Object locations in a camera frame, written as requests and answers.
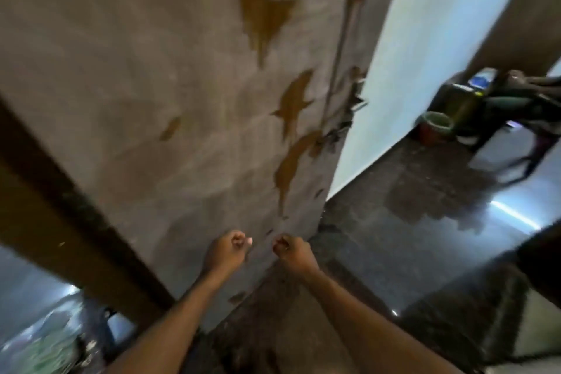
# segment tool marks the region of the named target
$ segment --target wet floor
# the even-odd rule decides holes
[[[476,155],[404,139],[328,201],[320,264],[370,307],[465,372],[509,355],[529,289],[515,250],[561,217],[561,147],[516,181],[531,133],[501,130]],[[189,372],[356,372],[317,303],[273,268],[203,337]]]

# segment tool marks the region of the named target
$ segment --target brown door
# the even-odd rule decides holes
[[[255,239],[204,326],[280,232],[311,236],[325,136],[391,0],[0,0],[0,94],[175,296],[222,231]]]

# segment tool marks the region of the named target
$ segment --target bucket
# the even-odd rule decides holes
[[[419,125],[419,140],[423,145],[434,145],[445,141],[452,134],[454,122],[446,114],[427,111]]]

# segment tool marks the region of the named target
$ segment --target person's left hand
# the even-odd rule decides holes
[[[216,275],[226,280],[245,260],[253,242],[242,231],[233,230],[216,238],[207,250],[202,274]]]

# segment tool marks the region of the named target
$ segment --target fist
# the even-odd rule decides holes
[[[307,280],[319,271],[318,262],[310,244],[299,236],[282,234],[273,240],[273,251],[286,269],[301,280]]]
[[[233,230],[216,238],[210,245],[202,265],[203,273],[227,279],[245,260],[253,240],[242,231]]]

